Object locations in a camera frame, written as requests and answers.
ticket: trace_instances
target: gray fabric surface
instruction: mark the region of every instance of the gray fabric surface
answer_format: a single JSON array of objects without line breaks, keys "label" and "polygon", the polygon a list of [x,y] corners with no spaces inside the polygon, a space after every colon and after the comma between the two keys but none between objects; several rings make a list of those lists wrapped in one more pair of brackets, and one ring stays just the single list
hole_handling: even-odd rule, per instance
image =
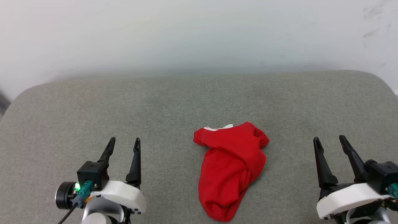
[{"label": "gray fabric surface", "polygon": [[[364,159],[398,163],[398,98],[379,78],[357,71],[257,76],[69,81],[31,88],[0,122],[2,223],[57,223],[54,194],[76,181],[87,160],[116,137],[108,169],[123,181],[136,137],[142,141],[147,211],[133,224],[216,223],[199,200],[206,148],[201,127],[249,121],[270,139],[267,163],[231,223],[333,223],[316,213],[319,197],[312,139],[318,136],[339,182],[353,173],[338,136]],[[80,223],[82,210],[65,223]],[[398,216],[390,218],[397,223]]]}]

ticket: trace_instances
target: white wall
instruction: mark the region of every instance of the white wall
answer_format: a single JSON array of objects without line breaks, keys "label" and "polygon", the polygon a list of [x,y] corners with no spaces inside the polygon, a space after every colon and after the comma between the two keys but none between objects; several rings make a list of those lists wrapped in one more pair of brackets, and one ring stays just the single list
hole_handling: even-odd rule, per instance
[{"label": "white wall", "polygon": [[396,0],[0,0],[0,90],[49,81],[354,69],[398,93]]}]

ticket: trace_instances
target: green light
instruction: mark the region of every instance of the green light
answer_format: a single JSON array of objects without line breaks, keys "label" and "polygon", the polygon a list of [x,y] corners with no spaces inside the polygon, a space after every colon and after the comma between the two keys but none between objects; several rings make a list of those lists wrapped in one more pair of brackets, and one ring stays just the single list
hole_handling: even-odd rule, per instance
[{"label": "green light", "polygon": [[75,183],[75,191],[79,191],[80,190],[80,184],[79,182]]}]

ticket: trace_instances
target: red cloth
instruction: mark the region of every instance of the red cloth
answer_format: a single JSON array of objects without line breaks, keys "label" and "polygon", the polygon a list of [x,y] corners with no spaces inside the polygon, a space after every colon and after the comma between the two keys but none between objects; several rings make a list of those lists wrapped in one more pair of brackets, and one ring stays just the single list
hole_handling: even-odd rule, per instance
[{"label": "red cloth", "polygon": [[261,151],[269,139],[253,124],[211,131],[201,128],[193,141],[210,149],[203,158],[198,190],[207,215],[229,222],[250,182],[261,173],[266,156]]}]

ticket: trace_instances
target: teal connector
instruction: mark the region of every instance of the teal connector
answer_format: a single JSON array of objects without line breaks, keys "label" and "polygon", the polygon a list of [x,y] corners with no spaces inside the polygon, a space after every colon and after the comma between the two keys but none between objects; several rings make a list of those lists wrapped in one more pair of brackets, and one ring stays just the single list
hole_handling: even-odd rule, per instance
[{"label": "teal connector", "polygon": [[390,188],[388,190],[388,193],[392,195],[394,198],[397,198],[397,193],[398,193],[398,184],[394,183],[390,185]]},{"label": "teal connector", "polygon": [[94,185],[92,181],[84,182],[83,186],[80,187],[80,190],[77,192],[76,197],[72,200],[72,204],[77,203],[78,208],[84,205],[84,201],[88,196],[90,196],[91,192],[94,190]]}]

